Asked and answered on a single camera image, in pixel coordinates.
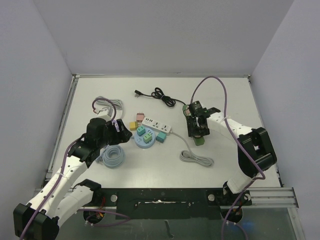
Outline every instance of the plug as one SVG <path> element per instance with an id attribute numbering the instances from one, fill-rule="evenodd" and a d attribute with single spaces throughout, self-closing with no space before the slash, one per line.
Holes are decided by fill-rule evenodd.
<path id="1" fill-rule="evenodd" d="M 140 91 L 138 91 L 138 90 L 135 90 L 134 93 L 135 93 L 134 96 L 135 96 L 136 98 L 139 97 L 139 96 L 141 96 L 141 95 L 143 95 L 143 93 L 140 92 Z"/>

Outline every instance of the white table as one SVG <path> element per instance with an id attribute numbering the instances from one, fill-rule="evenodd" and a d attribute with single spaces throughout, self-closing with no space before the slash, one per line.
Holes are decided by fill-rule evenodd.
<path id="1" fill-rule="evenodd" d="M 71 103 L 69 115 L 62 135 L 60 146 L 54 161 L 53 172 L 61 166 L 66 147 L 86 131 L 93 113 L 91 104 L 97 96 L 109 99 L 121 99 L 125 113 L 123 122 L 129 129 L 129 122 L 134 122 L 136 114 L 146 116 L 172 126 L 172 130 L 183 136 L 192 151 L 200 156 L 212 157 L 212 167 L 203 167 L 195 163 L 182 162 L 181 150 L 186 150 L 185 143 L 170 134 L 164 143 L 155 143 L 151 148 L 142 149 L 134 140 L 121 144 L 125 162 L 117 169 L 110 169 L 101 162 L 94 162 L 91 167 L 75 182 L 90 179 L 103 188 L 220 188 L 239 168 L 237 145 L 217 132 L 211 131 L 205 136 L 205 144 L 195 146 L 188 137 L 187 124 L 182 113 L 182 104 L 177 102 L 174 108 L 167 107 L 162 101 L 140 96 L 135 97 L 135 90 L 151 94 L 155 87 L 171 96 L 190 103 L 191 95 L 202 78 L 80 78 Z M 261 119 L 247 78 L 222 78 L 227 89 L 227 115 L 237 122 L 253 128 L 261 127 Z M 207 108 L 223 110 L 224 92 L 218 81 L 208 79 L 195 94 Z M 252 187 L 280 187 L 275 166 L 265 172 L 266 180 L 256 181 Z"/>

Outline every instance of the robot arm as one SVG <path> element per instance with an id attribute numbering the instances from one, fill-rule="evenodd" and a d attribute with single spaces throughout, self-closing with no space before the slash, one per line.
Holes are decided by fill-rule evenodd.
<path id="1" fill-rule="evenodd" d="M 64 171 L 60 168 L 45 187 L 26 205 L 19 204 L 13 211 L 15 235 L 20 237 L 26 225 L 30 223 L 24 237 L 28 240 L 54 240 L 59 227 L 80 207 L 88 203 L 101 203 L 101 185 L 91 180 L 79 183 L 73 193 L 65 197 L 73 183 L 83 174 L 100 155 L 101 148 L 106 145 L 126 143 L 132 136 L 121 119 L 115 123 L 96 117 L 90 120 L 86 133 L 70 148 L 66 158 Z M 43 204 L 44 198 L 56 188 Z M 36 209 L 43 204 L 40 211 L 32 219 Z"/>
<path id="2" fill-rule="evenodd" d="M 230 118 L 228 118 L 227 121 L 240 144 L 255 160 L 262 171 L 269 169 L 277 162 L 277 157 L 268 132 L 263 127 L 254 129 L 252 127 L 244 126 Z M 224 114 L 222 112 L 212 114 L 207 119 L 207 124 L 209 129 L 214 130 L 233 141 L 233 137 L 227 129 Z M 226 186 L 233 194 L 240 193 L 258 174 L 258 170 L 239 147 L 238 164 L 240 169 L 226 182 Z"/>
<path id="3" fill-rule="evenodd" d="M 189 106 L 184 106 L 183 113 L 186 116 L 189 137 L 200 139 L 209 135 L 210 130 L 214 130 L 226 138 L 234 140 L 227 128 L 224 114 L 219 109 L 215 107 L 206 109 L 201 106 L 199 101 L 195 101 Z M 254 129 L 230 118 L 227 119 L 227 122 L 237 140 L 262 171 L 269 169 L 277 162 L 268 132 L 263 127 Z M 223 186 L 231 194 L 240 193 L 259 173 L 239 147 L 238 165 L 239 170 Z"/>

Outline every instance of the gray cable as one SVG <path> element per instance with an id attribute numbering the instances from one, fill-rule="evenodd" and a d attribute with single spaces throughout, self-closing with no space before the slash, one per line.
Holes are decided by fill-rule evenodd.
<path id="1" fill-rule="evenodd" d="M 102 161 L 105 166 L 110 169 L 119 167 L 126 159 L 123 148 L 119 145 L 105 147 L 104 152 L 95 160 Z"/>
<path id="2" fill-rule="evenodd" d="M 105 98 L 105 97 L 104 96 L 97 96 L 95 99 L 100 99 L 100 98 Z M 115 105 L 115 108 L 117 110 L 121 111 L 120 118 L 122 119 L 124 116 L 124 113 L 125 113 L 124 103 L 120 99 L 110 99 L 110 101 Z M 96 103 L 101 106 L 113 107 L 110 102 L 107 102 L 105 100 L 97 100 Z"/>
<path id="3" fill-rule="evenodd" d="M 187 148 L 189 149 L 189 151 L 187 151 L 187 150 L 181 151 L 180 156 L 179 156 L 181 161 L 186 162 L 186 163 L 200 164 L 201 166 L 204 166 L 207 168 L 211 167 L 215 163 L 211 157 L 198 156 L 198 155 L 194 154 L 191 151 L 187 141 L 182 136 L 180 136 L 179 134 L 177 134 L 173 131 L 171 133 L 173 135 L 176 135 L 178 138 L 181 138 L 184 141 L 184 143 L 186 144 Z"/>

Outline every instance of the glass panel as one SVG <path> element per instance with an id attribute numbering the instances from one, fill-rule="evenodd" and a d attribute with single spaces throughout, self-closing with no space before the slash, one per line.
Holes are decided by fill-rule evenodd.
<path id="1" fill-rule="evenodd" d="M 116 222 L 106 215 L 102 224 Z M 246 208 L 240 222 L 250 240 L 295 240 L 296 236 L 286 208 Z M 61 227 L 57 240 L 219 240 L 221 220 L 191 218 L 179 220 L 131 220 L 114 227 L 85 226 L 83 213 L 69 218 Z M 245 239 L 237 226 L 226 226 L 225 240 Z"/>

